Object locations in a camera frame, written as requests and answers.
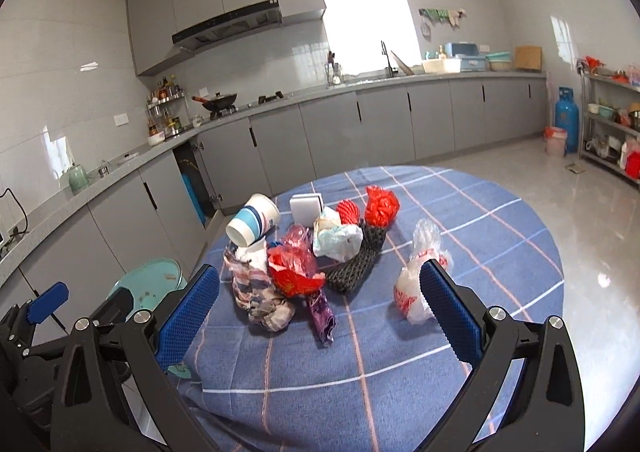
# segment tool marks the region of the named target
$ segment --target teal stool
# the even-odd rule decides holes
[[[109,298],[116,289],[123,287],[133,295],[133,309],[127,315],[127,320],[141,309],[153,311],[167,293],[182,289],[187,286],[182,276],[180,265],[172,258],[156,258],[138,266],[122,277],[111,288],[107,295]],[[187,366],[178,364],[168,369],[176,376],[190,378],[191,371]]]

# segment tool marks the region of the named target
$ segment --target light switch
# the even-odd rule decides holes
[[[129,122],[129,116],[127,116],[126,112],[124,114],[116,114],[113,118],[116,121],[116,127],[126,125]]]

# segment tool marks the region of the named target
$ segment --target countertop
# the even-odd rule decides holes
[[[37,218],[41,219],[39,222],[30,226],[30,231],[24,238],[11,248],[9,253],[0,261],[0,286],[4,284],[9,276],[18,268],[20,263],[27,258],[27,256],[42,242],[44,241],[56,228],[70,218],[74,213],[87,205],[92,199],[95,199],[103,191],[114,185],[121,179],[125,178],[133,171],[142,167],[152,159],[162,155],[168,150],[172,150],[178,145],[187,142],[188,140],[196,137],[198,134],[210,130],[226,123],[232,123],[239,119],[250,117],[255,114],[261,114],[264,112],[270,112],[291,105],[300,104],[302,102],[313,101],[315,99],[327,98],[328,96],[335,96],[337,94],[345,94],[347,92],[361,92],[363,90],[372,90],[376,88],[390,87],[396,85],[412,85],[414,83],[424,82],[437,82],[448,80],[466,80],[474,78],[533,78],[544,79],[546,74],[542,73],[530,73],[530,72],[462,72],[454,74],[417,74],[415,76],[399,76],[397,78],[388,78],[384,80],[365,80],[357,83],[347,83],[344,85],[337,85],[332,88],[314,88],[308,91],[302,91],[297,96],[292,96],[287,99],[281,99],[278,101],[268,102],[262,105],[254,106],[252,108],[245,108],[236,112],[235,114],[222,117],[217,120],[204,123],[200,127],[193,128],[171,138],[160,145],[150,147],[143,145],[130,150],[128,153],[133,154],[138,152],[138,156],[131,159],[129,162],[114,169],[107,177],[98,178],[91,186],[81,191],[78,195],[73,195],[69,188],[58,192],[42,205],[38,210]]]

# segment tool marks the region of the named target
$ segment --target blue gripper pad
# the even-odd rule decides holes
[[[431,262],[420,270],[420,290],[458,359],[474,368],[482,358],[482,331]]]
[[[53,311],[69,299],[69,290],[63,282],[56,282],[29,304],[27,320],[30,324],[42,324]]]
[[[180,301],[158,334],[156,360],[163,371],[179,364],[220,292],[220,277],[212,266]]]

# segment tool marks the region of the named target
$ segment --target blue tablecloth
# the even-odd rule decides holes
[[[349,198],[364,212],[367,185],[393,190],[401,208],[362,288],[347,297],[326,290],[337,316],[329,348],[319,345],[301,301],[285,331],[247,324],[223,269],[226,237],[204,258],[224,284],[185,358],[194,378],[178,390],[223,451],[407,452],[419,445],[469,373],[435,320],[412,326],[393,302],[419,219],[437,223],[454,260],[452,278],[485,305],[536,322],[562,314],[564,280],[548,229],[523,200],[454,170],[366,168],[300,186],[275,199],[282,212],[275,235],[292,223],[292,194],[320,192],[329,206]],[[499,424],[519,366],[479,437]]]

